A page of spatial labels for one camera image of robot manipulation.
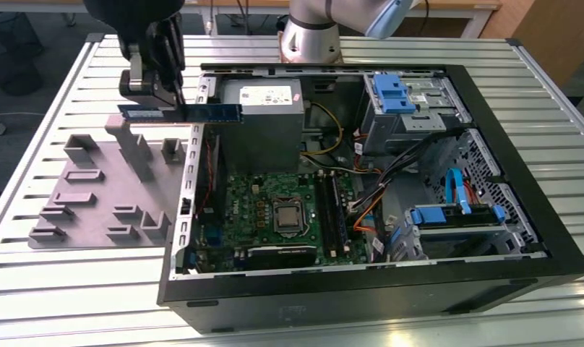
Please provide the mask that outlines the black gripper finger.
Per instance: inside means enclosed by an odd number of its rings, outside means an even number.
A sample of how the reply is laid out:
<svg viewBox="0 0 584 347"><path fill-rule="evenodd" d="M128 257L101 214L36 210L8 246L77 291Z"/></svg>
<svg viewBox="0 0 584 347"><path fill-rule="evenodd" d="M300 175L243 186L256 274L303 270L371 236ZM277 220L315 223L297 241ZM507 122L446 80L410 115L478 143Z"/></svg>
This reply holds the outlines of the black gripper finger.
<svg viewBox="0 0 584 347"><path fill-rule="evenodd" d="M120 95L133 104L119 105L125 121L187 121L183 89L177 83L169 90L155 71L145 71L143 80L131 79L131 71L123 70Z"/></svg>

